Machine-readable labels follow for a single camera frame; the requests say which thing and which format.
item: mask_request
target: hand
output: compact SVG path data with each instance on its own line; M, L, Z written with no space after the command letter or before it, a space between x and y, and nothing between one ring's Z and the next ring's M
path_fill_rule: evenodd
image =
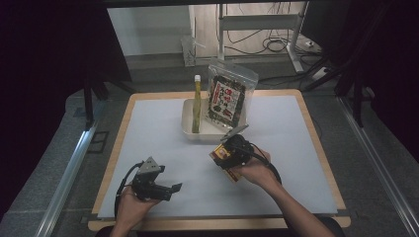
M266 157L269 161L271 161L271 155L268 152L262 149L257 149L256 147L254 150L256 154ZM272 173L268 167L255 157L252 157L246 165L236 166L232 168L231 171L242 175L246 178L246 180L262 187L263 189L268 188L277 181L274 173Z
M140 200L136 197L131 186L127 186L121 194L121 202L118 206L117 222L111 236L127 236L130 229L138 224L160 200Z

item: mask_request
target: yellow bottle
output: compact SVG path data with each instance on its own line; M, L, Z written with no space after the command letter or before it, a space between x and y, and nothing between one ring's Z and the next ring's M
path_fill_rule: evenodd
M201 76L195 75L195 99L192 108L192 133L200 133L201 121Z

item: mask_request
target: gray floor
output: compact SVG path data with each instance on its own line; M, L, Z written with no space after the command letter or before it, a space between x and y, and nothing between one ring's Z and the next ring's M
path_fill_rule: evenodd
M288 62L252 63L245 66L259 73L261 78L290 75L293 71ZM136 69L131 71L133 81L127 84L138 92L192 91L194 75L200 73L206 80L207 70L205 65L193 68ZM289 80L283 78L266 83ZM298 88L310 82L305 79L278 86L259 84L258 89ZM351 226L344 231L347 236L353 237L409 236L333 95L334 83L331 81L303 95L352 218ZM129 99L129 93L121 88L109 83L107 87L110 98L94 139L99 141L106 137L106 142L92 141L52 236L95 235L88 229L87 221ZM81 91L68 98L61 126L25 187L5 214L0 224L0 236L35 235L83 131L83 100ZM363 103L363 120L365 130L392 178L418 214L419 186L415 184L419 180L418 163L380 122L367 102Z

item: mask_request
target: black cable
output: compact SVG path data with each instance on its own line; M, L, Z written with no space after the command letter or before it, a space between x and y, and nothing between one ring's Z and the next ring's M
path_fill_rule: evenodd
M270 48L270 46L271 46L271 44L273 44L273 43L280 43L280 44L282 44L282 45L283 45L283 47L282 47L281 49L272 49L272 48ZM281 52L281 51L283 51L284 49L286 49L286 48L287 48L287 46L284 44L284 42L283 42L282 40L280 40L280 39L271 39L271 38L264 39L264 40L262 41L262 45L263 45L266 49L268 49L269 51L271 51L271 52L276 52L276 53Z
M308 63L308 62L306 62L306 61L304 61L304 58L306 57L306 56L311 56L311 55L302 55L300 58L299 58L299 60L302 62L302 63L304 63L305 65L308 65L308 66L312 66L312 65L314 65L314 63Z
M300 80L300 79L304 78L305 76L307 76L308 74L310 74L315 68L317 68L318 66L324 64L327 60L328 60L328 57L322 57L322 58L320 58L310 68L308 68L308 70L305 71L304 73L296 74L296 75L290 75L290 76L278 76L278 77L262 78L262 79L259 79L259 82L258 83L260 83L262 85L266 85L266 86L279 86L281 84L294 82L294 81L297 81L297 80ZM288 80L288 81L283 81L283 82L280 82L280 83L276 83L276 84L264 83L264 81L274 80L274 79L281 79L281 78L293 78L293 79L292 80Z
M294 50L296 54L302 54L302 55L321 56L323 54L321 51L320 52L307 51L305 49L300 48L298 45L295 46Z
M275 5L276 5L277 3L276 2L274 2L273 4L272 4L272 6L271 6L271 8L269 8L268 9L268 12L267 13L269 13L269 12L271 12L271 10L273 10L272 11L272 14L274 14L274 10L275 10Z
M238 9L240 9L241 14L245 15L243 9L241 9L241 3L238 4Z
M237 49L237 48L235 48L235 47L230 47L230 46L225 46L225 48L229 48L229 49L232 49L232 50L236 50L236 51L239 51L239 52L241 52L241 53L244 53L244 54L249 54L249 55L252 55L252 54L259 54L259 53L261 53L261 52L263 52L263 51L266 51L266 48L264 48L264 49L262 49L262 50L260 50L260 51L257 51L257 52L246 52L246 51L242 51L242 50L240 50L240 49Z
M290 13L290 8L291 8L291 2L289 2L289 10L288 10L287 14Z
M126 173L126 176L123 178L123 180L121 181L120 187L117 190L117 195L115 197L115 204L114 204L114 214L115 214L115 218L117 218L118 215L118 206L120 205L120 200L121 200L121 193L123 192L124 187L126 186L126 179L128 178L128 176L130 175L130 173L133 171L133 169L135 168L140 168L142 166L142 164L144 164L144 162L142 161L141 163L135 164L134 166L132 166L129 171Z
M278 5L278 9L277 9L277 15L280 13L281 4L283 4L283 8L284 8L284 3L280 2L280 4Z
M230 33L229 33L229 31L227 31L227 36L228 36L228 39L230 40L230 42L231 42L231 43L233 43L233 44L235 44L235 43L237 43L237 42L241 42L241 41L247 40L247 39L249 39L249 38L251 38L251 37L255 36L256 34L258 34L258 33L262 32L262 31L264 31L264 30L259 30L259 31L255 32L255 33L253 33L253 34L251 34L251 35L249 35L249 36L247 36L247 37L245 37L245 38L243 38L243 39L239 39L239 40L236 40L236 41L233 41L233 40L230 38Z
M262 154L262 156L268 161L267 167L272 171L272 173L274 173L274 175L277 178L278 182L280 182L280 184L282 184L283 181L281 180L281 176L280 176L280 173L278 172L277 168L275 168L275 166L271 163L271 161L268 160L268 158L265 156L265 154L262 152L262 150L259 149L259 147L257 145L255 145L253 143L250 143L250 144L253 145L254 147L256 147L256 149L258 149L258 151Z

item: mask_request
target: wooden table border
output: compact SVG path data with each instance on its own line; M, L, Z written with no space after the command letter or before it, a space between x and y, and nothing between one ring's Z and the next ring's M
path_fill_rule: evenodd
M345 211L346 205L342 199L339 188L336 184L336 180L333 176L332 170L330 169L329 162L327 161L323 147L321 146L320 139L318 138L314 124L311 120L308 108L302 97L302 94L298 90L256 90L254 96L295 96L302 116L304 117L305 124L307 125L308 132L311 136L314 148L317 152L320 165L323 168L324 174L329 183L332 191L332 196L335 199L338 210ZM117 139L114 144L114 148L111 153L110 160L108 162L107 169L105 171L104 178L102 180L101 187L99 188L98 195L96 197L95 204L92 209L92 215L96 216L99 213L103 199L108 190L112 176L114 174L115 167L120 156L122 144L126 136L126 129L128 127L132 109L135 102L138 100L167 100L167 99L189 99L194 98L194 92L165 92L165 93L140 93L133 94L128 101L126 106L126 112L121 122L120 130L118 132ZM342 215L333 216L334 219L342 227L348 227L351 224L351 218L347 213ZM114 225L114 220L100 220L93 219L88 223L89 229L98 231L101 228L109 225ZM162 223L161 219L145 219L141 225L137 228L141 230L158 230L158 231L169 231L169 230L220 230L220 229L272 229L272 228L287 228L282 218L220 218L220 219L165 219Z

